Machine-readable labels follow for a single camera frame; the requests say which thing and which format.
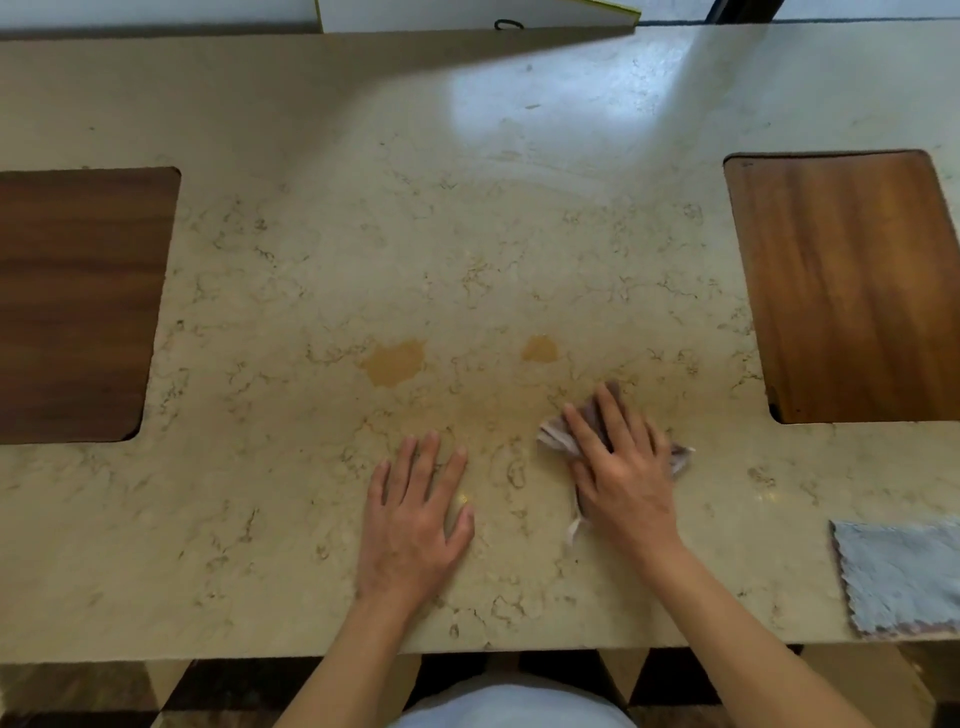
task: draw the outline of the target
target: person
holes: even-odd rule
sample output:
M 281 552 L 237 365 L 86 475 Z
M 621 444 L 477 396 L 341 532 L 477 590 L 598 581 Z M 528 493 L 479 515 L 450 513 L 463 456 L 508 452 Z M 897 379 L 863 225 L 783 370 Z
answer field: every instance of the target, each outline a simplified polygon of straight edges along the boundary
M 564 407 L 586 457 L 571 464 L 571 473 L 587 515 L 683 632 L 732 722 L 738 728 L 870 728 L 684 546 L 666 435 L 640 414 L 621 413 L 603 384 L 596 396 L 613 451 L 575 407 Z M 405 632 L 456 569 L 473 537 L 470 505 L 461 510 L 449 537 L 444 535 L 444 517 L 467 466 L 467 451 L 455 449 L 431 490 L 439 446 L 436 432 L 420 441 L 419 452 L 417 440 L 408 437 L 395 462 L 374 470 L 356 598 L 333 645 L 276 728 L 372 727 Z M 422 701 L 395 726 L 633 726 L 613 704 L 559 684 L 488 681 L 448 693 Z

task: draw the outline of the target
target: wrist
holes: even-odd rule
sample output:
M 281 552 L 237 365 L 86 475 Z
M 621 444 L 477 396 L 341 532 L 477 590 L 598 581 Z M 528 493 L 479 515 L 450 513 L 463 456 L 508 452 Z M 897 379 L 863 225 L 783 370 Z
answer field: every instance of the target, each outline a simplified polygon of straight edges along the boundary
M 347 621 L 364 630 L 399 643 L 416 611 L 401 606 L 402 602 L 386 595 L 362 595 L 353 599 Z
M 654 588 L 664 578 L 683 570 L 692 558 L 695 557 L 678 536 L 667 544 L 638 549 L 633 556 L 633 563 L 643 582 Z

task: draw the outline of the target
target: hand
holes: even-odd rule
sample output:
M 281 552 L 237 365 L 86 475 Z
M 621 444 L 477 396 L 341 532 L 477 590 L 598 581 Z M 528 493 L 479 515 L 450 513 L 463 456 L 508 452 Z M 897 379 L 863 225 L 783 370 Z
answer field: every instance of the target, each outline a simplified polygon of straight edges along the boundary
M 670 440 L 643 416 L 621 413 L 600 384 L 600 411 L 613 443 L 609 452 L 572 404 L 564 416 L 587 462 L 570 469 L 590 521 L 628 558 L 641 576 L 662 556 L 683 547 L 677 531 L 670 472 Z
M 357 600 L 389 604 L 409 620 L 453 573 L 473 539 L 473 508 L 460 511 L 450 538 L 444 534 L 446 511 L 467 467 L 467 449 L 456 448 L 432 493 L 430 481 L 440 449 L 431 431 L 420 441 L 406 437 L 391 465 L 376 466 L 367 493 Z

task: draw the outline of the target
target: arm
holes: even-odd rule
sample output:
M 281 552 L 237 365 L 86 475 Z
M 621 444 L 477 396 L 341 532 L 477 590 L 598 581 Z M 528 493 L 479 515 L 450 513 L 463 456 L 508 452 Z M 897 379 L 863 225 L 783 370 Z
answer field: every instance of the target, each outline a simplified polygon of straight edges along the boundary
M 871 728 L 681 542 L 666 435 L 640 415 L 624 416 L 602 384 L 597 399 L 613 452 L 574 407 L 564 408 L 588 461 L 571 465 L 587 515 L 684 633 L 733 722 L 739 728 Z
M 449 539 L 444 517 L 467 466 L 457 448 L 433 491 L 440 436 L 404 439 L 396 462 L 373 471 L 357 567 L 357 593 L 336 640 L 275 728 L 371 728 L 387 672 L 420 606 L 453 573 L 473 538 L 464 506 Z

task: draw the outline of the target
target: forearm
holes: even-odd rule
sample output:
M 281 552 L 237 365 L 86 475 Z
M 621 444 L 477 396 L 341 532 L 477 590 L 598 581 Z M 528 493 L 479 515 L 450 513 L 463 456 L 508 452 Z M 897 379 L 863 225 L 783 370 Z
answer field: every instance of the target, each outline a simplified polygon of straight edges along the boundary
M 372 728 L 406 629 L 391 604 L 355 602 L 323 661 L 275 728 Z
M 675 549 L 645 576 L 738 728 L 870 728 L 691 552 Z

